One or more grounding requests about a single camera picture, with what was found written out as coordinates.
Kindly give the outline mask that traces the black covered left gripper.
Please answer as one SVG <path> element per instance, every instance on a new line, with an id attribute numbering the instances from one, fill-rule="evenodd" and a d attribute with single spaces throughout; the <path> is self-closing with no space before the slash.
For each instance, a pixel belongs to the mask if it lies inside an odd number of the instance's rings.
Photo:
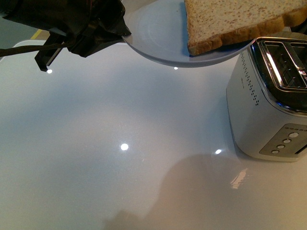
<path id="1" fill-rule="evenodd" d="M 1 49 L 1 57 L 38 52 L 35 61 L 47 71 L 63 48 L 86 57 L 130 35 L 119 0 L 2 0 L 0 16 L 48 31 L 42 46 Z"/>

